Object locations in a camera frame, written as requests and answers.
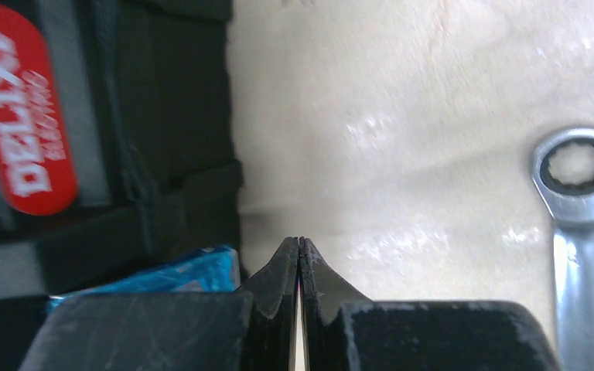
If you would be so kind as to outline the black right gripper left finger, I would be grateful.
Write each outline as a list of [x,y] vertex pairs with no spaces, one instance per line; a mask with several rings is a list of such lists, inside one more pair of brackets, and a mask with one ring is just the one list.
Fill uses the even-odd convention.
[[56,308],[23,370],[291,370],[299,241],[232,292],[91,294]]

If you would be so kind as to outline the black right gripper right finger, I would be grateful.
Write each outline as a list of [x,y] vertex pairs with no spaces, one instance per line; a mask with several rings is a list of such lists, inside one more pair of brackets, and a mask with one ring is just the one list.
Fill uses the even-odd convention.
[[374,301],[299,241],[308,370],[557,370],[543,328],[511,301]]

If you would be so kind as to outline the black plastic toolbox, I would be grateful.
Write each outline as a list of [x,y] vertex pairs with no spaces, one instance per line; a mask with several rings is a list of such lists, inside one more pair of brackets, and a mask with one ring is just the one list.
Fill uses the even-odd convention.
[[240,246],[229,1],[0,1],[0,370],[56,295]]

